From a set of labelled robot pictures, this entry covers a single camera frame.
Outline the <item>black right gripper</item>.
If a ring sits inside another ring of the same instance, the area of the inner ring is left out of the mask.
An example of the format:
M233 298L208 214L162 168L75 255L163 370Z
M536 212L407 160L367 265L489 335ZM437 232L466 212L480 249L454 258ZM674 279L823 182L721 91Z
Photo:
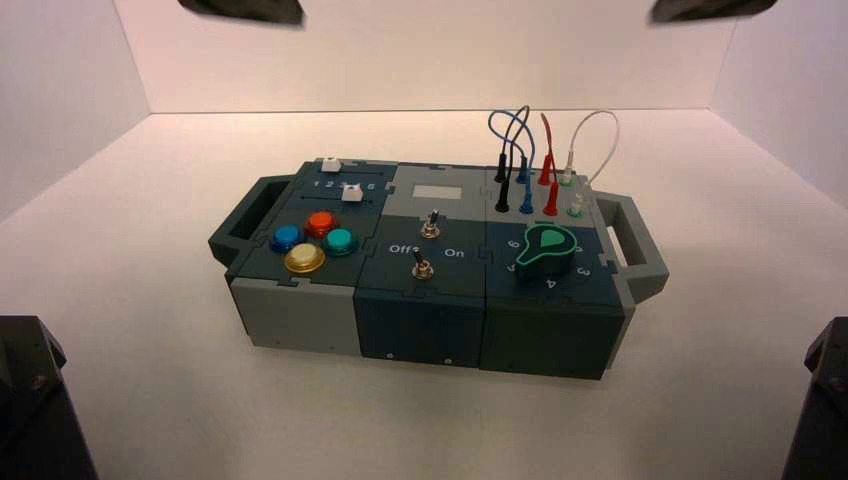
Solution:
M678 23L751 17L769 10L776 0L657 0L650 22Z

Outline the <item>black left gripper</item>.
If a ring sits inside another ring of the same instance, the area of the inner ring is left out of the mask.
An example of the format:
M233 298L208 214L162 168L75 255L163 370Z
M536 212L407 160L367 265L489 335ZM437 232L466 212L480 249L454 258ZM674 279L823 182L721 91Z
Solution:
M178 0L196 14L245 21L301 26L305 12L297 0Z

